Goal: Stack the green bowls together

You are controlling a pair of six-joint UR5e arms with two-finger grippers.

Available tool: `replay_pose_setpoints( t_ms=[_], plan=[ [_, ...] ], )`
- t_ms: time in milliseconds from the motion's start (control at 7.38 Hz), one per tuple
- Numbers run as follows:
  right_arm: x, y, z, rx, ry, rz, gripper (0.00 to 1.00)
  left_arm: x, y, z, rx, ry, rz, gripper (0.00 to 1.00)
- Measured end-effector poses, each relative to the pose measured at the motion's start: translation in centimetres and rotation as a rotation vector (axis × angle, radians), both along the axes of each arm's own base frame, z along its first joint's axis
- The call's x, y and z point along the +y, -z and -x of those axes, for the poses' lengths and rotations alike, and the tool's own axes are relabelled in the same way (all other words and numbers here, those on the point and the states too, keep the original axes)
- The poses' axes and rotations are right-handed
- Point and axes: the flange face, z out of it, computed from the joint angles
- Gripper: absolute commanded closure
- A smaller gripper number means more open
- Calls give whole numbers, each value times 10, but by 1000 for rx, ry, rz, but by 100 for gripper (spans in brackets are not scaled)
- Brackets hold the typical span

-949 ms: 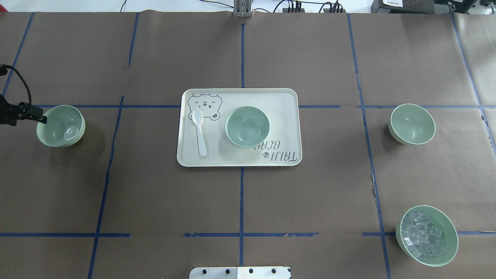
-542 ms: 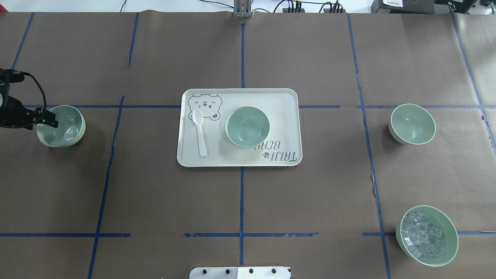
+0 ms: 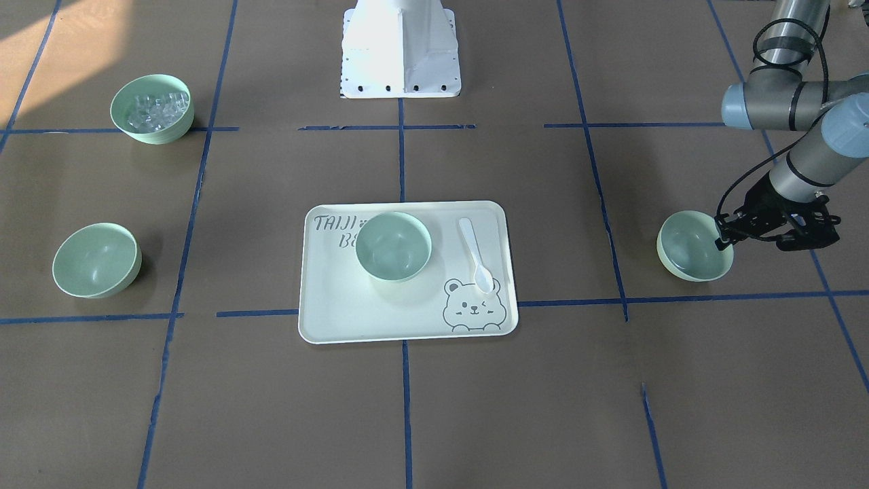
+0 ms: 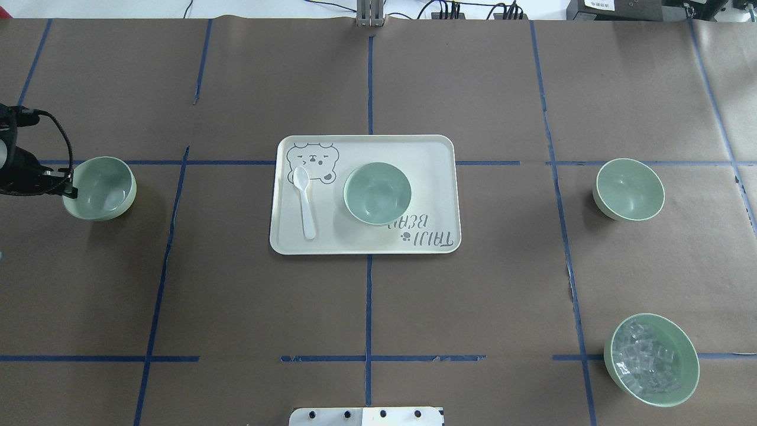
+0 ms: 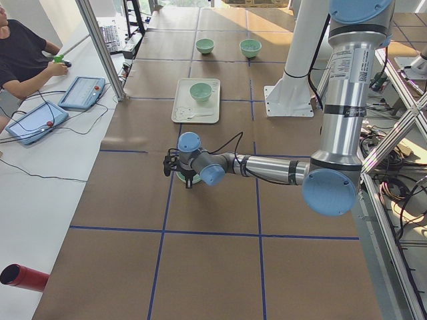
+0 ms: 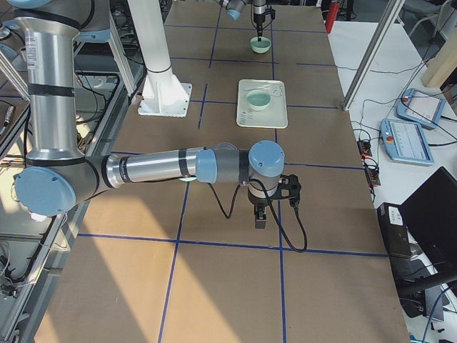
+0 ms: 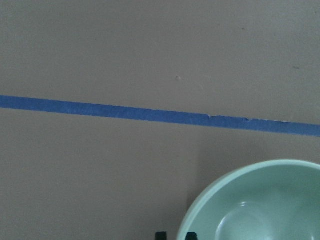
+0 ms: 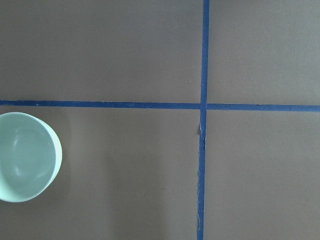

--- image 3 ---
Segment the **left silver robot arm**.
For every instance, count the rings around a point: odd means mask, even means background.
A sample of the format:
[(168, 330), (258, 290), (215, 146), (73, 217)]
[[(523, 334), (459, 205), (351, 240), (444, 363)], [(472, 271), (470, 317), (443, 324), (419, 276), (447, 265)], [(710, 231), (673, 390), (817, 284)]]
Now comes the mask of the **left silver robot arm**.
[(717, 209), (715, 245), (774, 242), (780, 251), (829, 247), (839, 216), (828, 191), (867, 160), (867, 74), (829, 78), (822, 46), (830, 3), (778, 1), (752, 41), (754, 66), (721, 103), (729, 127), (798, 131), (800, 138), (767, 159), (770, 170), (729, 215)]

